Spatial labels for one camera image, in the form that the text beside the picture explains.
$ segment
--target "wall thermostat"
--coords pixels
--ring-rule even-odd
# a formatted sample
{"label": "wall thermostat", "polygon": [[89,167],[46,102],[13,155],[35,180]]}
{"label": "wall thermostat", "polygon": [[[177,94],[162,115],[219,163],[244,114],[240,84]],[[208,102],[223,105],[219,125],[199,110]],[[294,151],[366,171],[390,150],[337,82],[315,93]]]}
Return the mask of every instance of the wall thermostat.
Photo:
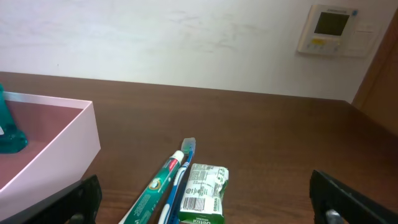
{"label": "wall thermostat", "polygon": [[297,50],[310,54],[342,54],[353,32],[357,15],[357,9],[313,5]]}

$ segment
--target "blue toothbrush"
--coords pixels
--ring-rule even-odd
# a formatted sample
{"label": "blue toothbrush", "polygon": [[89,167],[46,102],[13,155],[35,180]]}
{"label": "blue toothbrush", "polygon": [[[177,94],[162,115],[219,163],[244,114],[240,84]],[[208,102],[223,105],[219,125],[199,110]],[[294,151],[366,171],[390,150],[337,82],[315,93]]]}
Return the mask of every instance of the blue toothbrush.
{"label": "blue toothbrush", "polygon": [[181,151],[187,155],[188,159],[185,161],[184,165],[178,169],[177,174],[175,175],[173,189],[166,201],[166,204],[163,207],[162,213],[160,214],[158,224],[166,224],[170,217],[170,212],[173,206],[173,202],[175,199],[175,195],[177,194],[178,186],[181,183],[182,177],[184,176],[185,171],[187,170],[189,163],[191,163],[192,157],[195,154],[196,140],[195,138],[186,138],[182,142]]}

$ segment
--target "toothbrush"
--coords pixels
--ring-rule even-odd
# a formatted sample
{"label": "toothbrush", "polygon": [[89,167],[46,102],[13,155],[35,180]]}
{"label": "toothbrush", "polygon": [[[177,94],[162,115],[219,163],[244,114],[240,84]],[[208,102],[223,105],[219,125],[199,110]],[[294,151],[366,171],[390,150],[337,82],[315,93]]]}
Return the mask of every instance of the toothbrush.
{"label": "toothbrush", "polygon": [[175,198],[175,203],[173,203],[172,210],[170,211],[169,221],[167,224],[180,224],[180,220],[178,219],[178,212],[180,211],[182,196],[184,195],[185,187],[187,186],[187,181],[181,182],[179,191],[177,191],[177,196]]}
{"label": "toothbrush", "polygon": [[191,163],[192,157],[195,154],[196,140],[195,138],[185,138],[181,145],[181,151],[188,155],[187,161],[185,161],[184,165],[178,169],[177,174],[175,175],[173,189],[166,201],[166,204],[163,207],[162,213],[160,214],[158,224],[166,224],[170,217],[170,212],[173,206],[173,202],[175,199],[175,195],[177,194],[178,186],[181,183],[182,177],[184,176],[185,171],[187,170],[189,163]]}

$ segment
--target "white wall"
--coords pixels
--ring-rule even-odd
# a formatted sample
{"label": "white wall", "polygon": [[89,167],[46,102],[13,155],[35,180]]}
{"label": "white wall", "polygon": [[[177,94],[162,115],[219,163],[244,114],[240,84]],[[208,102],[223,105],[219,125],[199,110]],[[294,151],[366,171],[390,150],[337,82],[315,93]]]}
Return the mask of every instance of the white wall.
{"label": "white wall", "polygon": [[398,1],[0,0],[0,70],[350,102],[376,47],[298,54],[312,4],[357,7],[383,34]]}

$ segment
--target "teal bottle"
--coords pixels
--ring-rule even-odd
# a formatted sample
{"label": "teal bottle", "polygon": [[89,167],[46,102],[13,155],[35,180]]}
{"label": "teal bottle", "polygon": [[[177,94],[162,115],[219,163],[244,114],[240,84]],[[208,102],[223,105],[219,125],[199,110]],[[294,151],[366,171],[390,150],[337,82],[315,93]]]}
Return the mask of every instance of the teal bottle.
{"label": "teal bottle", "polygon": [[7,108],[0,84],[0,153],[16,153],[27,146],[25,134],[17,128]]}

